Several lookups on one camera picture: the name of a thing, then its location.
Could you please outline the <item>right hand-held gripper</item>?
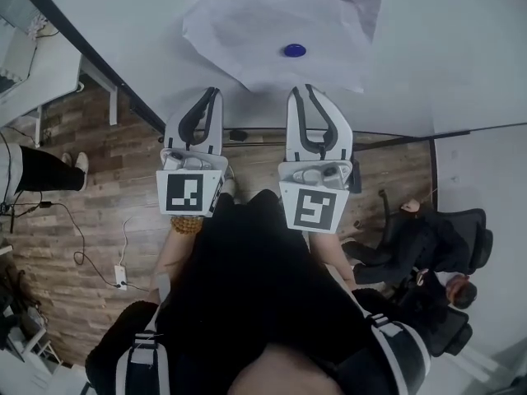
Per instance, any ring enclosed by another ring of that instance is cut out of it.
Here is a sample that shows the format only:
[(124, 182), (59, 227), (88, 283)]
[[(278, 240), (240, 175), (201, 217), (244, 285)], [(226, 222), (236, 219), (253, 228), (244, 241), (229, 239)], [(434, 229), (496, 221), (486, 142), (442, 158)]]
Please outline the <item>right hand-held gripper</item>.
[(287, 98), (285, 160), (291, 162), (278, 166), (282, 204), (290, 229), (334, 234), (350, 194), (352, 129), (326, 94), (312, 85), (306, 89), (327, 124), (319, 144), (321, 160), (316, 161), (318, 146), (307, 139), (304, 102), (294, 87)]

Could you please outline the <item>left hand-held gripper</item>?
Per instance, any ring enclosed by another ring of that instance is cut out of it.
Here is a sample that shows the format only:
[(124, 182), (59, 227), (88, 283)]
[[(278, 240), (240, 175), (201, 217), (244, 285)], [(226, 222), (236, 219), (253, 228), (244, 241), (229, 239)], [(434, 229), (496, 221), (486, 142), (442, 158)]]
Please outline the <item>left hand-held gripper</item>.
[(227, 158), (220, 156), (222, 138), (223, 97), (218, 88), (208, 87), (185, 114), (171, 116), (161, 151), (163, 168), (156, 172), (161, 214), (213, 215), (228, 167)]

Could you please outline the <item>white paper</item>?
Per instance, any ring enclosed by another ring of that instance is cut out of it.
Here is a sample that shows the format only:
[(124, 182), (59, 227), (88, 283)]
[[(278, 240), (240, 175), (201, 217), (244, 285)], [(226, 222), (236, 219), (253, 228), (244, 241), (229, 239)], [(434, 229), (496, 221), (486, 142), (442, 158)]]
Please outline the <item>white paper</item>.
[[(311, 84), (361, 92), (382, 0), (200, 0), (184, 15), (195, 50), (252, 92)], [(306, 55), (288, 58), (287, 44)]]

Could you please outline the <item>person's left forearm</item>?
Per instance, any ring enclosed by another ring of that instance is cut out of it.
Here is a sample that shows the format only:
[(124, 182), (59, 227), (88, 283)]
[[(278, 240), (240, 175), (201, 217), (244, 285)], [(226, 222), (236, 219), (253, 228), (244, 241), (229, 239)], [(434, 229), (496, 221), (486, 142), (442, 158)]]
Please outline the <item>person's left forearm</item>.
[(148, 301), (160, 304), (168, 296), (194, 250), (194, 242), (202, 227), (202, 217), (173, 216), (170, 219), (169, 234), (152, 273)]

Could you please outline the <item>person's right forearm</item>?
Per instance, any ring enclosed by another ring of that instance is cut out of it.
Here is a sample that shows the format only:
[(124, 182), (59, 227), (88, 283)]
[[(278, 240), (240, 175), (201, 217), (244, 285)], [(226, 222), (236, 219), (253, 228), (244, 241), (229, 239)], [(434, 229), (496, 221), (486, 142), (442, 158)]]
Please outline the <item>person's right forearm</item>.
[(350, 291), (357, 289), (352, 265), (342, 249), (336, 234), (308, 233), (310, 251), (319, 259), (336, 269)]

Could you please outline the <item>white desk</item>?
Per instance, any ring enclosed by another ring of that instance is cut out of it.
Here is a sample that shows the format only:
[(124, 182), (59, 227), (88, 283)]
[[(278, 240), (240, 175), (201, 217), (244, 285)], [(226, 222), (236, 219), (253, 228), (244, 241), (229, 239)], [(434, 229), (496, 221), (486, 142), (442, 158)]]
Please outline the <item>white desk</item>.
[(76, 91), (83, 73), (109, 92), (110, 125), (117, 124), (118, 87), (58, 33), (39, 39), (29, 78), (0, 96), (0, 129), (28, 115), (35, 120), (34, 144), (40, 146), (43, 106)]

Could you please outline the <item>person's black dress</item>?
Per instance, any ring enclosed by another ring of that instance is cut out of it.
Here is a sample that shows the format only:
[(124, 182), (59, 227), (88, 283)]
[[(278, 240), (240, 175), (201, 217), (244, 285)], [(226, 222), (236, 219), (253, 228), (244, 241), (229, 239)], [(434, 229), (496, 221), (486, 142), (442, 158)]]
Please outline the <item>person's black dress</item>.
[(360, 310), (287, 228), (268, 190), (244, 205), (219, 197), (158, 328), (172, 395), (226, 395), (270, 343), (338, 364), (371, 339)]

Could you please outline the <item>black mesh office chair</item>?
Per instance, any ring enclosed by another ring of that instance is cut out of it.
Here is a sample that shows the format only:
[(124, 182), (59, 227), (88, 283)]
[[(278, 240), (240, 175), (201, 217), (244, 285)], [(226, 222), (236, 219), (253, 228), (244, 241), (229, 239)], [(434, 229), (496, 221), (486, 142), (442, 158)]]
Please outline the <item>black mesh office chair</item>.
[[(381, 189), (378, 195), (382, 198), (385, 213), (385, 227), (380, 244), (390, 245), (409, 217), (401, 211), (391, 211), (384, 189)], [(436, 214), (442, 220), (451, 223), (468, 245), (470, 252), (469, 274), (483, 268), (491, 256), (493, 246), (493, 233), (487, 228), (485, 211), (481, 208), (474, 208), (457, 212), (438, 211)]]
[(392, 301), (423, 337), (432, 357), (458, 355), (473, 335), (469, 316), (450, 305), (446, 288), (435, 276), (420, 286), (415, 280), (403, 281)]

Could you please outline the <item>white fluffy ornament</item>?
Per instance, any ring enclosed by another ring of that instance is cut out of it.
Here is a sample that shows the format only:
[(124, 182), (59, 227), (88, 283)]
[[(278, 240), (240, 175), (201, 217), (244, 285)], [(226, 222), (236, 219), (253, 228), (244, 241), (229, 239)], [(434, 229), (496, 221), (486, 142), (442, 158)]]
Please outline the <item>white fluffy ornament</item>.
[(39, 33), (39, 31), (42, 30), (43, 28), (45, 28), (47, 23), (48, 23), (48, 20), (43, 14), (41, 14), (41, 13), (37, 14), (31, 20), (29, 26), (26, 29), (26, 32), (27, 32), (28, 36), (32, 40), (35, 40), (37, 35), (38, 35), (38, 33)]

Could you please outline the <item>person's black fuzzy jacket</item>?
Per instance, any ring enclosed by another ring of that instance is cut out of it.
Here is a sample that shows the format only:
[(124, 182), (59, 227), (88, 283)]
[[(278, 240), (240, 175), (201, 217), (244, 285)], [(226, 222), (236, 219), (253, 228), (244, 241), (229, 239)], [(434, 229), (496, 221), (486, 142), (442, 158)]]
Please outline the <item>person's black fuzzy jacket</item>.
[[(270, 344), (284, 346), (310, 358), (345, 395), (415, 395), (430, 365), (427, 346), (420, 333), (394, 314), (383, 315), (380, 308), (384, 300), (373, 296), (369, 290), (357, 295), (344, 292), (360, 310), (370, 329), (371, 339), (364, 349), (334, 364), (283, 344)], [(153, 394), (160, 388), (155, 364), (132, 362), (133, 353), (139, 350), (147, 351), (153, 359), (166, 357), (167, 385), (172, 395), (166, 335), (158, 328), (158, 318), (168, 299), (162, 304), (138, 301), (129, 305), (87, 357), (87, 376), (97, 395), (117, 394), (119, 364), (128, 366), (124, 374), (125, 389)]]

